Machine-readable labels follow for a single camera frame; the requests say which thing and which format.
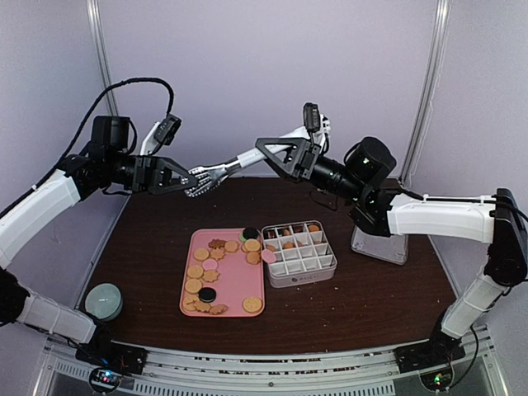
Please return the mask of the metal serving tongs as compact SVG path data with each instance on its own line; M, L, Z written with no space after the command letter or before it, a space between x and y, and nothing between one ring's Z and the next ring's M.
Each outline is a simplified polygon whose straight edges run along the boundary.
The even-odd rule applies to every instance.
M218 187L225 179L247 167L263 161L266 156L258 149L251 148L223 163L197 166L188 172L197 180L197 185L185 190L189 198L196 198Z

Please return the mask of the brown leaf shaped cookie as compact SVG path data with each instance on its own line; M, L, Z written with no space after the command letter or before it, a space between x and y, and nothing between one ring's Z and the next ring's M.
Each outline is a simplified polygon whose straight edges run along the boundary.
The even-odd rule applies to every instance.
M208 243L208 247L211 249L224 248L225 244L225 240L214 238L210 240L210 242Z

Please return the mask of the pink round cookie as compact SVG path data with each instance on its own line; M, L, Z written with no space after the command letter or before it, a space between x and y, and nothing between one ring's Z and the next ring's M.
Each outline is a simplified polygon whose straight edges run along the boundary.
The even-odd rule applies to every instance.
M208 258L202 262L202 267L204 268L205 271L216 270L218 266L219 266L219 263L215 259L212 259L212 258Z
M276 255L273 251L264 249L261 251L261 258L264 262L268 264L273 264L276 262Z

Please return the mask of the flower shaped tan cookie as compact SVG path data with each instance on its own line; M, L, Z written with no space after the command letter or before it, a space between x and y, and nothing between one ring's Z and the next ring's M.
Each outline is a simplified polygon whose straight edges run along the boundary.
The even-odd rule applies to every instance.
M211 315L221 315L225 313L229 307L225 304L215 304L210 307L209 314Z

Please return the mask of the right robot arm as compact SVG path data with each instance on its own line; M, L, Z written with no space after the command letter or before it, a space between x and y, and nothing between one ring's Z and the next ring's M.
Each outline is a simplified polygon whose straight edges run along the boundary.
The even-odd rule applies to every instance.
M321 191L347 200L355 226L371 236L431 235L484 243L488 259L476 279L441 316L423 357L440 364L455 341L507 290L527 277L527 218L504 188L476 198L429 197L382 185L395 158L377 138L366 137L343 163L326 158L305 138L260 138L257 149L284 179L307 181Z

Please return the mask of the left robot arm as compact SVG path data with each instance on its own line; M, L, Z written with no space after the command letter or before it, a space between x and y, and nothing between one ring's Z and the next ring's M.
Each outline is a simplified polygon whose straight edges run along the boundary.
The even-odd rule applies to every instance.
M79 154L69 154L42 185L1 218L1 323L22 323L73 342L87 344L87 354L101 366L118 360L118 347L96 334L93 318L46 298L22 286L8 272L15 256L39 231L64 211L86 200L96 191L113 184L131 193L161 195L184 191L197 180L174 160L157 155L169 145L181 120L174 115L154 124L134 153L129 138L130 118L98 116L92 124L92 137Z

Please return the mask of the black sandwich cookie top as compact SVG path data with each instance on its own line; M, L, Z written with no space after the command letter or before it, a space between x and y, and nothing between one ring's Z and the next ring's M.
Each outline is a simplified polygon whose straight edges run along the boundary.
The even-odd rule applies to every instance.
M243 230L242 236L244 240L248 239L258 239L259 238L259 232L257 229L253 227L247 227Z

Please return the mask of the black sandwich cookie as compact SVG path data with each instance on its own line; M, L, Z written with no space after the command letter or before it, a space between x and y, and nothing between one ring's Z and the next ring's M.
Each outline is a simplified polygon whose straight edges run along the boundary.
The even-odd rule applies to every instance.
M242 236L244 240L248 239L258 239L259 238L259 232L257 229L253 227L247 227L243 230Z
M199 290L198 297L201 302L212 303L216 300L217 292L213 288L204 287Z

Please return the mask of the white divided cookie tin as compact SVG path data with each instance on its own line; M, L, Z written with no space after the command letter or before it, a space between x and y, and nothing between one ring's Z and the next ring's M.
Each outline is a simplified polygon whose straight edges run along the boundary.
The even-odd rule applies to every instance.
M316 224L320 230L310 233L309 224ZM276 238L266 239L267 231L274 231ZM264 247L276 255L275 263L265 262L272 287L283 289L333 278L337 258L317 220L268 225L261 236Z

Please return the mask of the round tan cookie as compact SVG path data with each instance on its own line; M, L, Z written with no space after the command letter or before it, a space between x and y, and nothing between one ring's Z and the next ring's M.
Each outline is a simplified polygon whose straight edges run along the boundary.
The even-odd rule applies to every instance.
M250 238L248 240L246 240L244 243L243 243L243 251L245 253L250 253L250 252L260 252L262 250L262 245L261 243L255 239L255 238Z
M243 310L247 313L250 313L250 314L258 313L262 310L262 308L263 308L263 302L259 297L256 297L256 296L247 297L243 301Z

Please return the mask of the pink plastic tray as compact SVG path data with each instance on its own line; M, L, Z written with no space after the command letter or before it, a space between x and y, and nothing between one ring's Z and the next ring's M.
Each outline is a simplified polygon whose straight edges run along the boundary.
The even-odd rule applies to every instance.
M191 235L179 302L183 314L192 318L254 318L262 313L265 288L261 252L243 251L243 243L239 239L243 230L199 229ZM209 248L208 243L214 238L225 240L224 248ZM263 249L260 233L257 240ZM219 263L216 270L204 270L202 262L208 258ZM199 300L198 292L204 287L216 290L214 302ZM258 313L243 310L243 301L252 296L259 297L263 302L263 308ZM229 309L221 315L211 315L210 307L215 304L225 304Z

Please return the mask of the round tan cookie bottom right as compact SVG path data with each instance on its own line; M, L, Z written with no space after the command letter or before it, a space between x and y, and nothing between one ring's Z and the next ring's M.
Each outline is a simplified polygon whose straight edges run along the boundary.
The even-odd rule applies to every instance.
M243 301L243 310L247 313L250 313L250 314L258 313L262 310L262 308L263 308L263 302L259 297L256 297L256 296L247 297Z

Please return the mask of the right frame post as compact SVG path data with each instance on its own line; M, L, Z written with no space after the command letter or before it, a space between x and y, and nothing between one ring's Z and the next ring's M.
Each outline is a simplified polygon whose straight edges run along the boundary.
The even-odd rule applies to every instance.
M399 182L403 186L411 186L412 178L417 170L417 165L422 153L422 148L427 136L428 126L433 112L433 98L436 86L441 78L446 36L450 17L451 1L440 0L436 2L436 14L431 33L431 43L427 60L422 92L418 102L417 114L413 123L411 138L400 173Z

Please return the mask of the frame post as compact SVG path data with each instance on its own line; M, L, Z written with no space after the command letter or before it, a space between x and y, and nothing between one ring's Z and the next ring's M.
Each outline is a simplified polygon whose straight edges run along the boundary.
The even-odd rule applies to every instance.
M112 84L111 69L107 58L106 45L104 39L103 26L101 22L100 2L97 0L87 0L87 16L92 41L96 51L99 74L102 86L109 87Z
M417 170L417 165L422 153L422 148L427 136L428 126L433 112L433 98L436 86L441 78L446 36L450 17L451 1L440 0L436 2L436 14L431 33L431 43L427 60L422 92L418 102L417 114L413 123L411 138L400 173L399 182L403 186L411 186L412 178Z

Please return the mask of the left frame post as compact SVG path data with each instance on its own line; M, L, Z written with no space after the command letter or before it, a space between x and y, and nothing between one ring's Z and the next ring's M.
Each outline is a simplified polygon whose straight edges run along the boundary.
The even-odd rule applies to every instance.
M100 2L97 0L87 0L87 16L92 41L96 51L99 74L102 86L109 87L112 84L111 69L107 58L106 45L104 39L103 26L101 22Z

